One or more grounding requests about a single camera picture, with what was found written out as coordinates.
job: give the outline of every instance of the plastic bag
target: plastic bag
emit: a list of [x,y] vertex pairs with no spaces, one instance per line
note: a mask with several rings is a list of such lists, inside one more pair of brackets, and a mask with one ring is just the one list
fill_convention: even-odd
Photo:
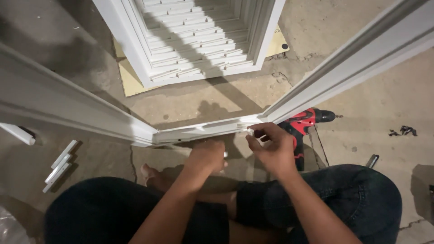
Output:
[[0,206],[0,244],[32,244],[26,230],[3,206]]

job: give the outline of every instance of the person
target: person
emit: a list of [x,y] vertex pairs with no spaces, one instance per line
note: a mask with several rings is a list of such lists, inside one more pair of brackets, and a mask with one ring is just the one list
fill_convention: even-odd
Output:
[[[144,165],[150,187],[113,177],[70,187],[46,212],[46,243],[396,242],[402,202],[390,179],[359,165],[300,174],[289,133],[273,123],[250,128],[250,149],[277,180],[200,193],[226,164],[224,143],[208,140],[193,148],[174,182]],[[257,138],[271,144],[263,147]]]

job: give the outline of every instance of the concrete floor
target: concrete floor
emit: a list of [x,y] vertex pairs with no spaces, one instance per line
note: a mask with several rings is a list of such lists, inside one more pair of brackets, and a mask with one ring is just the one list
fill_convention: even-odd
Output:
[[[130,98],[123,94],[110,31],[91,0],[0,0],[0,40],[152,126],[167,129],[263,111],[392,2],[287,0],[279,25],[290,51],[267,58],[261,71],[164,86]],[[434,240],[427,196],[427,185],[434,183],[434,117],[427,114],[434,102],[429,93],[433,54],[430,49],[318,105],[344,118],[319,124],[304,138],[308,170],[363,165],[373,153],[380,155],[376,169],[396,183],[403,197],[398,238],[403,244]],[[415,127],[419,136],[387,135],[401,125]],[[191,150],[189,143],[138,148],[92,135],[73,138],[50,128],[32,129],[39,141],[31,147],[0,131],[0,192],[6,193],[0,200],[33,237],[40,237],[37,223],[48,205],[74,183],[104,175],[140,183],[135,172],[145,162],[174,177]],[[270,179],[243,137],[222,137],[229,167],[207,182],[207,190],[233,188],[235,180]],[[49,166],[71,139],[82,142],[73,169],[43,194]]]

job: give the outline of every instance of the bare foot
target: bare foot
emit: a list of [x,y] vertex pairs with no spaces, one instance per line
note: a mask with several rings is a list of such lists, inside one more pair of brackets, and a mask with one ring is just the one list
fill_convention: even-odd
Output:
[[140,167],[140,172],[145,180],[145,186],[152,186],[159,191],[167,192],[170,186],[172,186],[172,181],[165,178],[161,172],[149,167],[144,164]]

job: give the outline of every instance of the finger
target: finger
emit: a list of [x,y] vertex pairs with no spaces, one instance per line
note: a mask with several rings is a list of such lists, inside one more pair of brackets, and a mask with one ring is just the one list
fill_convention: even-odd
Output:
[[254,138],[251,135],[247,135],[246,136],[246,140],[249,143],[249,148],[253,151],[253,152],[259,152],[262,151],[264,148],[261,146],[261,144],[259,144],[258,140],[256,140],[256,138]]
[[286,133],[286,131],[282,130],[282,128],[280,128],[278,125],[272,122],[251,125],[248,126],[247,128],[255,130],[255,136],[257,133],[256,131],[264,132],[264,134],[269,136],[270,140],[272,141],[278,140],[279,138],[282,137],[282,135],[284,135],[284,133]]
[[261,142],[267,142],[269,140],[270,140],[270,137],[267,135],[261,138]]

